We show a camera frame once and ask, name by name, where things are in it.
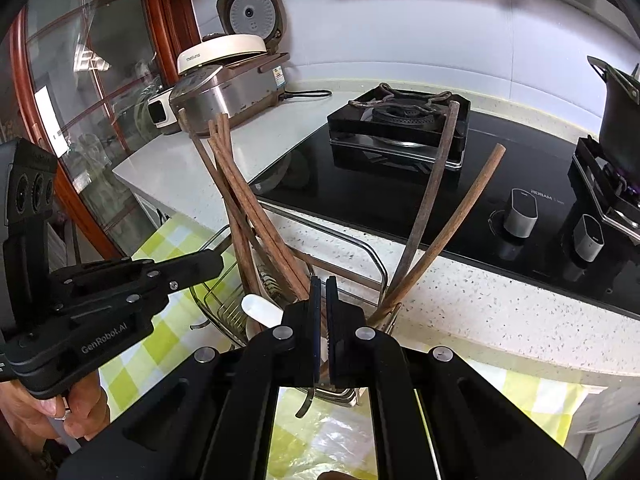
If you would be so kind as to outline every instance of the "stove knob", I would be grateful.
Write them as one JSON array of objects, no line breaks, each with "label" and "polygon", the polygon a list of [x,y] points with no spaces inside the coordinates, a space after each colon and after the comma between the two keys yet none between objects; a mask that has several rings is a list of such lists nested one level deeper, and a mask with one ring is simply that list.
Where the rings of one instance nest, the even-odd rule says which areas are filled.
[{"label": "stove knob", "polygon": [[505,230],[517,238],[527,238],[536,220],[538,220],[536,197],[523,189],[512,189],[504,210]]},{"label": "stove knob", "polygon": [[600,223],[591,215],[584,214],[574,228],[574,248],[585,262],[592,262],[604,247],[604,236]]}]

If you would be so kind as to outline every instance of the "black pot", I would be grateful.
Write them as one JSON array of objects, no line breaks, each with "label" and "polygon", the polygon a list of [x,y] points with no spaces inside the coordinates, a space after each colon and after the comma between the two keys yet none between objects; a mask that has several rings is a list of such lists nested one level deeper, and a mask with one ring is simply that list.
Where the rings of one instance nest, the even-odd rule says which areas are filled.
[{"label": "black pot", "polygon": [[607,85],[600,145],[609,162],[634,184],[640,184],[640,83],[610,64],[587,56]]}]

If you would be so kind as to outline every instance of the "wooden chopstick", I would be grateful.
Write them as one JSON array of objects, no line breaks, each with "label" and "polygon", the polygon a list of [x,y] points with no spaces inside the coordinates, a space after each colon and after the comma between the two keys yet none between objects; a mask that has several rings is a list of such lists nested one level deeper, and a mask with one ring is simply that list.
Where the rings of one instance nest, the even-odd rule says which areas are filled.
[{"label": "wooden chopstick", "polygon": [[[209,121],[209,127],[211,128],[213,121]],[[225,147],[229,153],[233,153],[231,147],[231,130],[228,128],[228,120],[224,121],[222,114],[216,114],[217,130],[221,134],[221,137],[225,143]],[[225,201],[226,216],[229,219],[229,228],[231,230],[231,239],[234,244],[234,252],[236,253],[236,261],[238,262],[238,271],[240,273],[240,280],[242,282],[242,290],[245,294],[257,294],[261,295],[260,285],[258,283],[258,277],[255,273],[254,259],[251,254],[251,247],[249,245],[249,239],[244,236],[242,229],[238,225],[238,222],[229,211],[229,206]]]},{"label": "wooden chopstick", "polygon": [[409,271],[411,263],[414,260],[418,245],[422,240],[422,235],[427,227],[431,210],[433,209],[433,203],[438,195],[438,189],[440,188],[440,181],[444,174],[447,158],[449,156],[449,149],[453,140],[453,135],[456,130],[456,122],[458,121],[458,111],[460,110],[460,103],[457,101],[451,101],[449,103],[449,111],[447,112],[447,120],[444,123],[442,135],[440,136],[440,143],[438,144],[438,151],[436,153],[436,160],[431,169],[429,181],[427,187],[424,190],[424,196],[422,197],[422,203],[418,209],[418,214],[415,217],[414,226],[411,228],[411,234],[404,246],[402,257],[396,267],[393,279],[389,288],[386,290],[386,295],[393,293],[393,290],[398,286],[398,283],[402,281],[404,276]]},{"label": "wooden chopstick", "polygon": [[282,295],[285,298],[287,298],[288,301],[292,301],[292,302],[295,301],[296,295],[293,293],[292,290],[290,290],[289,285],[284,279],[284,276],[272,263],[267,253],[265,252],[264,248],[255,237],[254,231],[251,229],[251,226],[247,223],[244,217],[244,214],[242,214],[242,212],[238,208],[238,205],[236,204],[236,200],[231,195],[229,188],[226,186],[226,181],[222,179],[222,176],[218,173],[218,170],[215,168],[215,166],[213,165],[213,162],[209,158],[209,154],[207,153],[207,150],[204,149],[204,146],[202,145],[202,141],[197,136],[197,134],[194,134],[193,131],[190,129],[189,121],[187,120],[184,108],[181,108],[180,111],[178,111],[178,117],[180,119],[180,126],[185,132],[189,134],[191,142],[193,142],[193,145],[195,146],[196,151],[200,155],[201,160],[203,161],[205,167],[207,168],[207,171],[209,171],[209,175],[213,179],[213,182],[216,184],[216,187],[218,188],[220,194],[222,195],[222,198],[225,201],[228,211],[231,212],[231,215],[233,216],[233,218],[236,220],[236,222],[242,229],[242,232],[244,233],[244,235],[250,241],[256,253],[258,253],[258,256],[260,256],[260,259],[262,260],[264,265],[267,267],[267,270],[269,271],[271,276],[273,276],[273,278],[280,285]]},{"label": "wooden chopstick", "polygon": [[218,161],[220,171],[226,176],[229,187],[232,189],[241,208],[247,213],[274,264],[281,270],[298,299],[306,300],[310,288],[308,276],[302,271],[302,268],[280,237],[264,209],[258,203],[249,185],[233,160],[228,156],[220,138],[216,134],[209,138],[209,145]]},{"label": "wooden chopstick", "polygon": [[414,268],[408,272],[408,274],[388,296],[385,296],[382,305],[369,317],[369,319],[367,319],[367,324],[369,326],[377,326],[383,317],[391,312],[397,303],[402,301],[402,298],[404,298],[412,286],[420,280],[420,277],[442,252],[445,245],[447,245],[448,241],[451,240],[451,237],[456,233],[456,230],[460,227],[460,224],[462,224],[466,215],[478,200],[478,197],[486,187],[489,179],[491,179],[497,169],[498,164],[500,164],[500,160],[504,155],[504,152],[505,147],[503,145],[495,145],[489,159],[487,159],[487,162],[482,167],[482,170],[476,177],[476,180],[469,188],[469,191],[466,192],[465,197],[462,199],[462,202],[460,202],[460,205],[454,211],[451,218],[449,218],[449,221],[447,221],[445,226],[442,228],[442,231],[440,231],[436,236],[435,240],[425,251],[420,260],[418,260],[414,265]]}]

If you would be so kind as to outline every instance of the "human hand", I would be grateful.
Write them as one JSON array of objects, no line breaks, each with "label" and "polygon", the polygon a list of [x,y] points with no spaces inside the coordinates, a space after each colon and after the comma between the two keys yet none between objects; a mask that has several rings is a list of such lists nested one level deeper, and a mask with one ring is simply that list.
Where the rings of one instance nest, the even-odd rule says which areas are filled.
[{"label": "human hand", "polygon": [[[110,422],[107,394],[100,387],[98,372],[78,381],[69,391],[71,413],[64,422],[65,431],[74,438],[91,440]],[[45,440],[59,439],[48,416],[65,415],[62,397],[37,400],[18,381],[0,383],[0,410],[15,435],[32,453],[42,452]]]}]

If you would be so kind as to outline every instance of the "white speckled countertop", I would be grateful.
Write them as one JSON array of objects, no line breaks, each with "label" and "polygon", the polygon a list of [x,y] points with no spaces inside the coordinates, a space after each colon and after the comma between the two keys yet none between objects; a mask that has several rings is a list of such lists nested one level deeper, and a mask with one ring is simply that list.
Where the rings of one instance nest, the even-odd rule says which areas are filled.
[{"label": "white speckled countertop", "polygon": [[[234,158],[247,180],[257,176],[326,122],[326,116],[373,82],[310,82],[331,98],[289,100],[233,129]],[[441,89],[411,85],[412,89]],[[466,94],[474,110],[502,116],[575,142],[587,132],[530,108]],[[114,170],[142,198],[217,231],[227,223],[218,190],[185,133],[161,136]],[[392,272],[396,242],[313,219],[369,243]],[[376,278],[360,250],[275,218],[290,244],[349,270]],[[462,356],[541,377],[583,384],[640,382],[640,321],[536,286],[438,257],[404,300],[394,335],[406,346],[451,346]]]}]

